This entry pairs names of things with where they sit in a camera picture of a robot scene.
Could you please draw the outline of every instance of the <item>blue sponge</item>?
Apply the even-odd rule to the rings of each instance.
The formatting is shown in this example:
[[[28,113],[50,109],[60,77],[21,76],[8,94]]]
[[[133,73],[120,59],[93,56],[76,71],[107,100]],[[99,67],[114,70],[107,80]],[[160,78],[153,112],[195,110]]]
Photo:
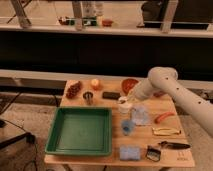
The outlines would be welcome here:
[[[121,146],[120,147],[120,160],[140,160],[141,149],[136,146]]]

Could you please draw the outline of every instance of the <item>red food item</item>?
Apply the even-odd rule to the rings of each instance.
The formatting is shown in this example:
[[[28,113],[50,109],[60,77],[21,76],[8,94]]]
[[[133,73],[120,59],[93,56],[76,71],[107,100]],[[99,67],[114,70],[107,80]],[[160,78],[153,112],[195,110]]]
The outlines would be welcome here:
[[[155,123],[158,124],[158,123],[162,122],[164,119],[166,119],[167,117],[173,116],[173,115],[175,115],[173,112],[162,113],[157,118],[155,118]]]
[[[123,92],[127,95],[129,93],[129,90],[131,90],[137,83],[138,83],[138,80],[134,78],[127,78],[123,80],[121,83]]]
[[[161,96],[163,96],[163,95],[165,95],[166,93],[164,93],[163,91],[158,91],[158,92],[155,92],[153,95],[155,96],[155,97],[161,97]]]
[[[111,27],[112,26],[113,21],[110,19],[104,19],[102,20],[102,26],[104,27]]]

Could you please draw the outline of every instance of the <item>food item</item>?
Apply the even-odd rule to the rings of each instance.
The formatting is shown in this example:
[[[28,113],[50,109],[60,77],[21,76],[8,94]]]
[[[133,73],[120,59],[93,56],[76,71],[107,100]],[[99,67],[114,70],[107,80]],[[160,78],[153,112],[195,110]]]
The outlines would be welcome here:
[[[74,98],[81,90],[81,87],[82,87],[81,81],[78,81],[77,83],[71,85],[67,90],[66,97],[68,99]]]
[[[167,117],[173,116],[173,115],[175,115],[173,112],[162,113],[157,118],[155,118],[155,123],[158,124],[158,123],[162,122],[164,119],[166,119]]]
[[[181,134],[181,130],[172,127],[159,127],[159,128],[152,128],[154,135],[159,136],[169,136],[173,134]]]
[[[161,97],[161,96],[163,96],[163,95],[165,95],[165,94],[166,94],[166,93],[163,92],[163,91],[158,91],[158,92],[153,93],[153,95],[154,95],[155,97]]]
[[[102,94],[103,99],[115,99],[118,100],[121,97],[120,93],[117,92],[106,92],[104,91]]]
[[[94,90],[100,90],[101,88],[101,82],[99,79],[92,79],[90,85]]]
[[[111,27],[112,26],[113,21],[110,19],[103,19],[102,20],[102,26],[104,27]]]
[[[131,90],[137,83],[138,83],[138,80],[134,78],[127,78],[123,80],[121,83],[123,92],[127,95],[129,93],[129,90]]]

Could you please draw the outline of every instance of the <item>cup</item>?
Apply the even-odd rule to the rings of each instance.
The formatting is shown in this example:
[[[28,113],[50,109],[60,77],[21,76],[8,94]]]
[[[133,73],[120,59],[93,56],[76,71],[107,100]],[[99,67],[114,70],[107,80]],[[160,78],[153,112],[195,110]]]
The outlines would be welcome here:
[[[134,123],[131,120],[123,120],[121,128],[125,136],[129,135],[134,129]]]
[[[120,113],[126,114],[132,108],[132,103],[127,101],[126,96],[122,96],[118,99],[118,111]]]

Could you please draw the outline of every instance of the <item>sausage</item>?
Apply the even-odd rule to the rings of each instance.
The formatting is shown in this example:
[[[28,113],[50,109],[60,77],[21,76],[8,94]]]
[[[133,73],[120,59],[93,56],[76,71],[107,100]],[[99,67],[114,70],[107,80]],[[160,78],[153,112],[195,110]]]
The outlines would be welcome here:
[[[166,119],[169,116],[173,116],[175,115],[173,112],[165,112],[160,114],[157,118],[155,118],[155,123],[158,124],[160,122],[162,122],[164,119]]]

